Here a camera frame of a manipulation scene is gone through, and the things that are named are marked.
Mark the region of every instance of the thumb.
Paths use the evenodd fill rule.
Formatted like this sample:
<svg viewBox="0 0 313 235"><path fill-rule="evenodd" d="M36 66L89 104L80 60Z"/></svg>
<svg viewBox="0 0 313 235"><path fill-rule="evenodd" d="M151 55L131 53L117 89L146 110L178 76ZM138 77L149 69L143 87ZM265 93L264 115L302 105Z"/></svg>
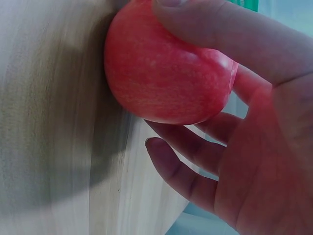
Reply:
<svg viewBox="0 0 313 235"><path fill-rule="evenodd" d="M153 0L153 12L178 38L219 50L273 85L312 72L313 41L224 0Z"/></svg>

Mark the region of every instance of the wooden board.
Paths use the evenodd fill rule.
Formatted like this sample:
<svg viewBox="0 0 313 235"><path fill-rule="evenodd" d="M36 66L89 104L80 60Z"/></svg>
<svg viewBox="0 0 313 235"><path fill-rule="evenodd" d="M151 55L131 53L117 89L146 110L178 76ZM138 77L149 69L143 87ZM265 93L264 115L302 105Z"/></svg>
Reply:
<svg viewBox="0 0 313 235"><path fill-rule="evenodd" d="M186 201L104 79L121 0L1 0L0 234L162 235Z"/></svg>

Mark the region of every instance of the red apple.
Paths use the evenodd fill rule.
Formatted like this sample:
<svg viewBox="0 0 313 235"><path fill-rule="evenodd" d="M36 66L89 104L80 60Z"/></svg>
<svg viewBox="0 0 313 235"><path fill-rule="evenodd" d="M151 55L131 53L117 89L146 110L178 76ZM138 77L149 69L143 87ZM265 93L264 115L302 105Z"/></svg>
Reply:
<svg viewBox="0 0 313 235"><path fill-rule="evenodd" d="M117 13L105 43L105 72L117 101L146 120L190 125L226 105L238 64L214 49L176 38L132 0Z"/></svg>

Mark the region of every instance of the light blue background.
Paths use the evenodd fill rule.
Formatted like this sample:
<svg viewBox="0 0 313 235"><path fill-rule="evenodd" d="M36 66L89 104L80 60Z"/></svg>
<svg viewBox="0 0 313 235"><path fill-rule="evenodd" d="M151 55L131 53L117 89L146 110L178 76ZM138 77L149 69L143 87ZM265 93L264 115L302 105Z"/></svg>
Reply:
<svg viewBox="0 0 313 235"><path fill-rule="evenodd" d="M313 0L260 0L259 12L313 37ZM247 107L232 94L224 111L244 117ZM213 177L204 171L200 173L209 178ZM167 235L238 235L238 233L216 216L189 203Z"/></svg>

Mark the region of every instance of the skin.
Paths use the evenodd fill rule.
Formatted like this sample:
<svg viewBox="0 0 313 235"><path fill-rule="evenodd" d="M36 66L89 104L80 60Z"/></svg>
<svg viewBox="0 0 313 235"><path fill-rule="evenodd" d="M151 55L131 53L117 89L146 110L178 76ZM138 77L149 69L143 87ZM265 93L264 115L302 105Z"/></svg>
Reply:
<svg viewBox="0 0 313 235"><path fill-rule="evenodd" d="M175 2L155 1L154 13L177 37L241 64L234 91L249 110L197 125L226 147L147 122L160 136L146 141L156 170L241 235L313 234L313 39L222 0ZM173 148L219 181L192 171Z"/></svg>

